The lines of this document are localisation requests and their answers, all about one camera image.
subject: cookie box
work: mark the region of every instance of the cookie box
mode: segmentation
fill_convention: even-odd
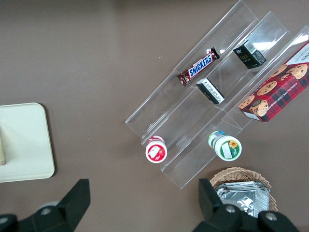
[[[249,118],[270,121],[309,85],[309,42],[282,64],[240,105]]]

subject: red and white yogurt cup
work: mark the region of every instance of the red and white yogurt cup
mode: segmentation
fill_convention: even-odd
[[[147,159],[152,163],[161,163],[164,161],[168,154],[164,139],[157,135],[150,137],[145,154]]]

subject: candy bar wrapper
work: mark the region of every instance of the candy bar wrapper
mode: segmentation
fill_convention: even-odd
[[[183,71],[181,74],[177,75],[178,79],[183,86],[186,86],[189,81],[191,81],[195,76],[200,72],[205,70],[210,66],[216,59],[219,59],[220,56],[217,54],[214,47],[211,49],[211,52],[196,62],[191,66],[190,69]]]

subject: black box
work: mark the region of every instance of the black box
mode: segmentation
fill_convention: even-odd
[[[233,51],[248,69],[259,67],[266,61],[262,53],[249,40],[246,40],[241,46],[233,49]]]
[[[222,93],[208,78],[199,80],[197,87],[214,104],[220,104],[225,99]]]

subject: wicker basket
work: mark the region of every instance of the wicker basket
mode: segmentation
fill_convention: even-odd
[[[211,179],[211,184],[216,189],[220,184],[231,183],[231,182],[242,182],[242,181],[260,181],[268,189],[271,188],[271,185],[261,174],[246,170],[243,168],[228,168],[218,174],[216,174]],[[275,199],[269,195],[269,210],[278,211]]]

